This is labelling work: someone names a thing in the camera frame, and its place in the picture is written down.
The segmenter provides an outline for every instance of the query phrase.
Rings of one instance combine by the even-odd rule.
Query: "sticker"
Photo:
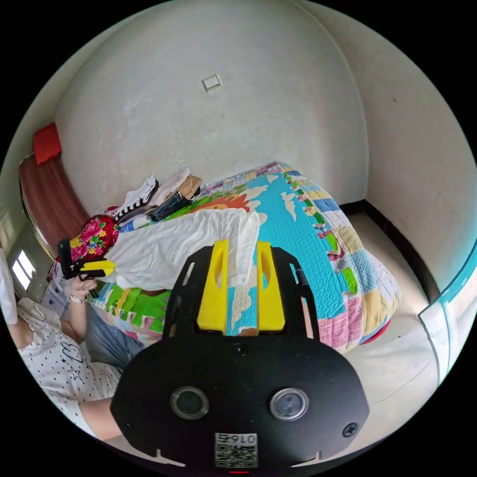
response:
[[[229,469],[258,467],[256,434],[215,434],[215,466]]]

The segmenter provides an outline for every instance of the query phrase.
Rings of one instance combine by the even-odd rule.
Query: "star print shirt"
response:
[[[19,349],[30,373],[68,419],[94,436],[78,402],[111,398],[119,371],[107,364],[88,362],[78,344],[62,333],[57,313],[30,299],[21,300],[17,311],[34,332],[32,343]]]

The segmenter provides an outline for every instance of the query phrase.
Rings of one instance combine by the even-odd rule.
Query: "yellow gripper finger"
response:
[[[111,275],[114,272],[115,265],[110,260],[99,260],[93,262],[86,262],[83,268],[80,270],[81,272],[89,272],[92,270],[103,270],[105,276]]]
[[[228,259],[229,241],[218,240],[212,249],[204,294],[197,317],[197,325],[200,329],[227,333]]]
[[[285,314],[273,263],[272,248],[268,242],[257,243],[257,329],[258,331],[282,331]],[[267,281],[266,288],[263,276]]]

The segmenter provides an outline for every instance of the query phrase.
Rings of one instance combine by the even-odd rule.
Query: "colorful quilt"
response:
[[[371,260],[335,201],[292,167],[273,162],[205,185],[189,206],[167,220],[205,208],[258,213],[258,240],[283,248],[302,266],[315,297],[323,343],[345,352],[388,326],[400,301],[396,281],[383,266],[377,276],[376,259]],[[110,315],[108,322],[150,344],[160,339],[168,292],[141,296],[139,289],[123,291],[107,284],[93,304]],[[135,301],[139,298],[142,308]],[[229,288],[228,334],[256,325],[256,300],[255,257],[249,282]]]

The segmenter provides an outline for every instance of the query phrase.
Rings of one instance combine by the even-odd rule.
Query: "camera lens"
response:
[[[270,411],[281,421],[294,421],[307,412],[308,405],[308,396],[302,390],[286,388],[273,396]]]
[[[184,386],[175,390],[170,398],[172,410],[183,419],[199,419],[209,411],[205,394],[197,388]]]

